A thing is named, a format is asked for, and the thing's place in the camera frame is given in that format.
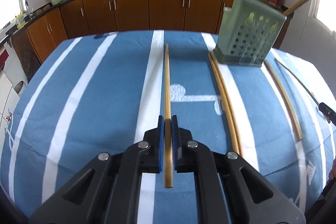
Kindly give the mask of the person's hand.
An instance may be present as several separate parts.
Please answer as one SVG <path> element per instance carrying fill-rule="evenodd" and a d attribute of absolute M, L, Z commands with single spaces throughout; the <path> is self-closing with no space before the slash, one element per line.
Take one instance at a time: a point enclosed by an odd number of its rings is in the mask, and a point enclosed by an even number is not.
<path fill-rule="evenodd" d="M 329 180 L 336 178 L 336 159 L 333 160 L 332 168 L 329 172 Z"/>

